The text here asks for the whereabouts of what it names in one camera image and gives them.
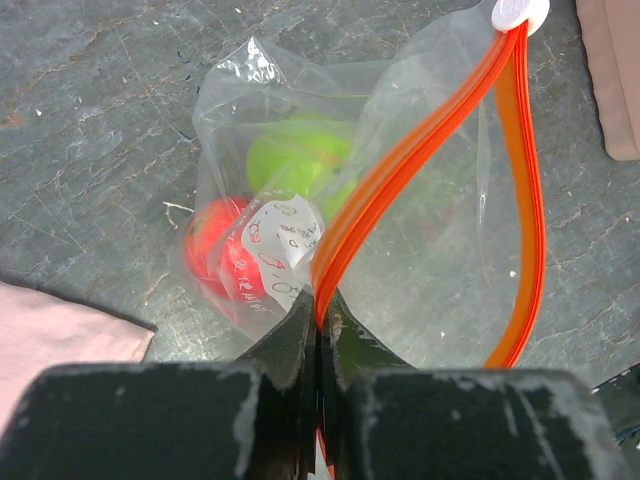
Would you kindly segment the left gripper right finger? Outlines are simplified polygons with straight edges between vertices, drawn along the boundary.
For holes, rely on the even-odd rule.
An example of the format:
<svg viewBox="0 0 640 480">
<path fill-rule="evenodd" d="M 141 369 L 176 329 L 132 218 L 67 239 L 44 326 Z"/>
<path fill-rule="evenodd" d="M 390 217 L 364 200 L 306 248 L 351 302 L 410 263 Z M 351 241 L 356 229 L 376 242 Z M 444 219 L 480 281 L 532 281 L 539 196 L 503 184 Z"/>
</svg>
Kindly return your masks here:
<svg viewBox="0 0 640 480">
<path fill-rule="evenodd" d="M 361 370 L 407 367 L 409 364 L 385 346 L 349 310 L 336 292 L 318 333 L 318 438 L 332 479 L 346 476 L 344 434 L 346 395 Z"/>
</svg>

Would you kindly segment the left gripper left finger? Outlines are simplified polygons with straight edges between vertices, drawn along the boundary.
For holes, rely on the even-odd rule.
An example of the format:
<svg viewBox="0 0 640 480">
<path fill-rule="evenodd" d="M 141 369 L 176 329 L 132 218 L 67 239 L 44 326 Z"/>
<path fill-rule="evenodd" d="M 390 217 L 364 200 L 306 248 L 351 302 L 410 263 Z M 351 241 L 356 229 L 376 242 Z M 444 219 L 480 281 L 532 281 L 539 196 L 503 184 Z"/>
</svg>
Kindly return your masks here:
<svg viewBox="0 0 640 480">
<path fill-rule="evenodd" d="M 260 381 L 246 479 L 306 479 L 315 471 L 316 322 L 301 292 L 290 311 L 239 357 Z"/>
</svg>

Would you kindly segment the red apple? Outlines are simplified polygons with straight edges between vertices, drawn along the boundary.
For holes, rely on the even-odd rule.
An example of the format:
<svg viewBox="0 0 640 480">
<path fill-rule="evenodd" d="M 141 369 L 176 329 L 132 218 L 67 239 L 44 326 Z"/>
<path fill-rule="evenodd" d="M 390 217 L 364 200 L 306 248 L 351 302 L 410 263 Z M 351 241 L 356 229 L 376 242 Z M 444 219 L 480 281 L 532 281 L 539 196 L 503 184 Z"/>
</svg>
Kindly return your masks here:
<svg viewBox="0 0 640 480">
<path fill-rule="evenodd" d="M 256 260 L 242 246 L 241 238 L 228 232 L 249 203 L 238 196 L 208 203 L 195 214 L 183 240 L 189 273 L 235 324 L 239 306 L 254 306 L 266 295 Z"/>
</svg>

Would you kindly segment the clear zip top bag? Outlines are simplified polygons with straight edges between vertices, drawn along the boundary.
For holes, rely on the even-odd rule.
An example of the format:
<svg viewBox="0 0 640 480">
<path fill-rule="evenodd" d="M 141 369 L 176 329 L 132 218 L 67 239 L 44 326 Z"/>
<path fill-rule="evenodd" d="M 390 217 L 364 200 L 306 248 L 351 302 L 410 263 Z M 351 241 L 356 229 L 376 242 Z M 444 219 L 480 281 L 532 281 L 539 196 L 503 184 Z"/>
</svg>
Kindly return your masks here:
<svg viewBox="0 0 640 480">
<path fill-rule="evenodd" d="M 189 273 L 186 229 L 208 203 L 250 200 L 228 232 L 266 295 L 230 323 L 258 341 L 311 295 L 316 329 L 340 292 L 371 333 L 418 367 L 513 367 L 544 291 L 545 219 L 528 42 L 546 1 L 482 1 L 430 22 L 389 60 L 319 65 L 253 37 L 215 64 L 192 122 L 202 150 L 195 210 L 171 263 Z M 336 215 L 298 194 L 253 194 L 249 148 L 297 114 L 354 124 Z"/>
</svg>

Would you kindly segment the green apple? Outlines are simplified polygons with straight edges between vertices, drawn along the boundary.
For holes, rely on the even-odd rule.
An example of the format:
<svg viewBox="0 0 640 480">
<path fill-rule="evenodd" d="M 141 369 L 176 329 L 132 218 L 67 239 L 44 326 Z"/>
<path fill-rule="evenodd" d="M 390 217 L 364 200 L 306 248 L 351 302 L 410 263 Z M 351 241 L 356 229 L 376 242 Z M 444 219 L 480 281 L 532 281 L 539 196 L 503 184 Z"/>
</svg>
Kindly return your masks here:
<svg viewBox="0 0 640 480">
<path fill-rule="evenodd" d="M 335 184 L 353 133 L 353 123 L 317 114 L 297 114 L 266 124 L 247 154 L 251 192 L 269 189 L 298 194 L 313 201 L 331 220 L 356 185 L 353 180 Z"/>
</svg>

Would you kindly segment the pink plastic bin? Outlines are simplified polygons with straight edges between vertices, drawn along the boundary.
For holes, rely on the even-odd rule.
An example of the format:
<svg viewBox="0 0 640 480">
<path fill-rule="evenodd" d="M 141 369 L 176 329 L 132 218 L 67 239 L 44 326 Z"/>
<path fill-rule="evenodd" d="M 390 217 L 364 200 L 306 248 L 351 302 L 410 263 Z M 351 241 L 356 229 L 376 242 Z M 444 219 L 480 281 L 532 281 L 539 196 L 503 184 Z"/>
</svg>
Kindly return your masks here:
<svg viewBox="0 0 640 480">
<path fill-rule="evenodd" d="M 576 3 L 604 145 L 617 161 L 639 159 L 639 3 Z"/>
</svg>

